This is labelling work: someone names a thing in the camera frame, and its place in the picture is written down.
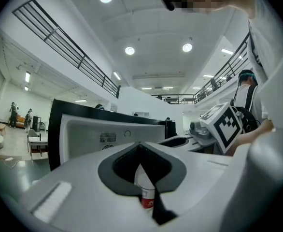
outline ceiling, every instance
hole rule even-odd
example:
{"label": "ceiling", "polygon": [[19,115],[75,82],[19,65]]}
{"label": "ceiling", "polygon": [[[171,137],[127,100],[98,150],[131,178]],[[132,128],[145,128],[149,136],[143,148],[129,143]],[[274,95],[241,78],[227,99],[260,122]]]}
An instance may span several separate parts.
{"label": "ceiling", "polygon": [[[135,88],[191,86],[221,40],[234,9],[211,14],[168,11],[160,0],[71,0]],[[184,44],[193,49],[185,53]],[[135,54],[129,56],[125,48]]]}
{"label": "ceiling", "polygon": [[[67,77],[44,66],[21,51],[4,36],[0,35],[0,69],[6,79],[14,85],[28,92],[53,100],[58,99],[74,102],[86,99],[82,105],[94,107],[98,103],[106,105],[108,102],[89,90],[78,86]],[[25,82],[26,72],[31,74],[29,83]]]}

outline light strip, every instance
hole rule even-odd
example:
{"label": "light strip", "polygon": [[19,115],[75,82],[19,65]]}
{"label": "light strip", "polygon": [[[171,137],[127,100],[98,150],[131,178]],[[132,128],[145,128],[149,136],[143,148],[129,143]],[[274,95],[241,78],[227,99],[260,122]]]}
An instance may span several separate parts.
{"label": "light strip", "polygon": [[26,72],[26,82],[28,83],[30,81],[30,73]]}
{"label": "light strip", "polygon": [[87,100],[75,100],[75,102],[87,102]]}
{"label": "light strip", "polygon": [[229,51],[229,50],[226,50],[226,49],[222,49],[222,52],[225,52],[225,53],[230,54],[230,55],[233,55],[233,54],[234,54],[233,52],[231,52],[231,51]]}
{"label": "light strip", "polygon": [[115,77],[117,77],[118,80],[121,80],[121,78],[118,76],[116,72],[114,72],[113,74],[115,75]]}

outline black metal railing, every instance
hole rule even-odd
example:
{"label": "black metal railing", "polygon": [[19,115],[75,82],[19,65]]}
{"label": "black metal railing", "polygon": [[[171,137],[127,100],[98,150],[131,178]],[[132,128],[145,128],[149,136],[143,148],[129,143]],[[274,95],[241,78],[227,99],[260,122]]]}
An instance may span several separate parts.
{"label": "black metal railing", "polygon": [[195,104],[197,102],[195,95],[152,95],[158,99],[172,105]]}
{"label": "black metal railing", "polygon": [[247,36],[244,38],[233,56],[213,77],[213,80],[209,80],[209,82],[195,94],[197,102],[201,101],[202,99],[218,90],[228,82],[229,78],[233,78],[240,71],[247,67],[247,65],[249,64],[247,52],[248,41],[249,34],[247,34]]}
{"label": "black metal railing", "polygon": [[36,0],[28,0],[13,14],[40,39],[106,91],[119,97],[119,89],[69,37]]}

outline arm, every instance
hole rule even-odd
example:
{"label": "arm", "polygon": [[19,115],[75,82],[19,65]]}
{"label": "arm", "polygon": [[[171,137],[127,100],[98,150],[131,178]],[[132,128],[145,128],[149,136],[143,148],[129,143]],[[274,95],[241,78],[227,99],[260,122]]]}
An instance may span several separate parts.
{"label": "arm", "polygon": [[269,132],[273,129],[273,123],[269,119],[265,119],[263,123],[256,130],[239,135],[232,147],[227,151],[227,156],[233,156],[237,147],[243,144],[250,144],[260,135]]}

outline white shirt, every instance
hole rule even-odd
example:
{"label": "white shirt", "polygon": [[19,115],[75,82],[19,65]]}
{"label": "white shirt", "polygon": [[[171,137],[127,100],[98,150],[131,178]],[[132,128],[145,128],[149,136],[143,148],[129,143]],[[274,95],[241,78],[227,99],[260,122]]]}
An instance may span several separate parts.
{"label": "white shirt", "polygon": [[[255,0],[255,18],[249,19],[252,38],[258,52],[260,67],[248,44],[248,59],[253,67],[260,88],[267,82],[283,60],[283,22],[267,0]],[[268,118],[264,106],[263,118]]]}
{"label": "white shirt", "polygon": [[[247,101],[247,94],[249,90],[250,85],[244,84],[241,85],[238,89],[237,96],[235,99],[235,106],[246,106],[246,101]],[[263,111],[262,111],[262,102],[260,98],[256,95],[258,92],[258,87],[256,88],[255,94],[253,95],[252,99],[252,107],[251,110],[249,111],[254,118],[257,120],[257,125],[260,126],[260,124],[263,122]]]}

